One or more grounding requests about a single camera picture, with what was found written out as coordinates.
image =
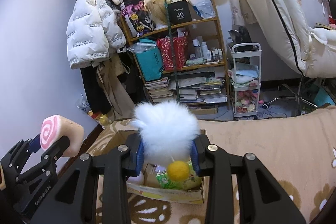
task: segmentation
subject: green snack package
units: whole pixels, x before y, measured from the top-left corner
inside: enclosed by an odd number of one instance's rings
[[[176,189],[176,190],[190,190],[192,188],[199,187],[202,182],[202,178],[198,177],[193,169],[191,160],[187,161],[189,165],[189,178],[185,181],[171,181],[168,177],[167,170],[158,172],[156,178],[163,189]]]

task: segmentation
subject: white puffer jacket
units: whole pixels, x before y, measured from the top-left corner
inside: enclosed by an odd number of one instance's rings
[[[112,0],[116,5],[119,0]],[[68,61],[72,69],[107,60],[125,45],[115,11],[105,0],[77,0],[67,28]]]

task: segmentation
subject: black box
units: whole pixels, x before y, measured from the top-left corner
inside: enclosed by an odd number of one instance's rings
[[[188,2],[186,0],[169,3],[168,12],[170,23],[172,25],[192,21],[188,7]]]

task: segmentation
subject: black piping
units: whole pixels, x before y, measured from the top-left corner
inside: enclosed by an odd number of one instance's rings
[[[303,75],[303,72],[300,70],[300,68],[299,68],[299,64],[298,64],[298,62],[297,62],[296,50],[295,50],[295,45],[294,45],[292,36],[290,35],[290,33],[289,33],[289,31],[288,31],[288,29],[287,29],[287,27],[286,27],[285,21],[284,21],[284,19],[282,18],[280,11],[279,11],[277,5],[275,4],[275,1],[272,0],[272,2],[273,2],[273,5],[274,5],[275,9],[276,9],[277,12],[278,12],[278,15],[279,15],[279,17],[280,17],[281,23],[282,23],[282,25],[283,25],[283,27],[284,27],[284,29],[285,29],[285,31],[286,31],[286,34],[287,34],[287,36],[288,36],[288,38],[289,38],[289,41],[290,41],[290,43],[291,43],[292,50],[293,50],[293,53],[294,53],[294,58],[295,58],[295,64],[296,64],[296,67],[297,67],[297,69],[299,70],[299,72]]]

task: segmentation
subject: white rolling cart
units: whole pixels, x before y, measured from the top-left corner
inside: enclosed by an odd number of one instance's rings
[[[247,51],[247,52],[235,52],[235,49],[238,47],[242,46],[253,46],[253,50]],[[235,92],[235,100],[232,102],[232,108],[233,108],[233,117],[234,120],[239,117],[249,117],[249,116],[254,116],[254,119],[258,118],[258,102],[259,102],[259,97],[260,97],[260,87],[261,87],[261,47],[260,44],[258,43],[240,43],[233,45],[232,49],[230,49],[230,53],[233,59],[233,67],[234,67],[234,72],[236,73],[236,59],[237,58],[244,58],[244,57],[256,57],[259,56],[259,79],[258,79],[258,85],[257,86],[249,86],[249,83],[246,84],[246,86],[238,85],[236,83],[232,83],[233,85],[233,90]],[[237,92],[239,91],[245,91],[245,90],[258,90],[258,96],[255,100],[255,111],[253,112],[242,112],[239,113],[237,112]]]

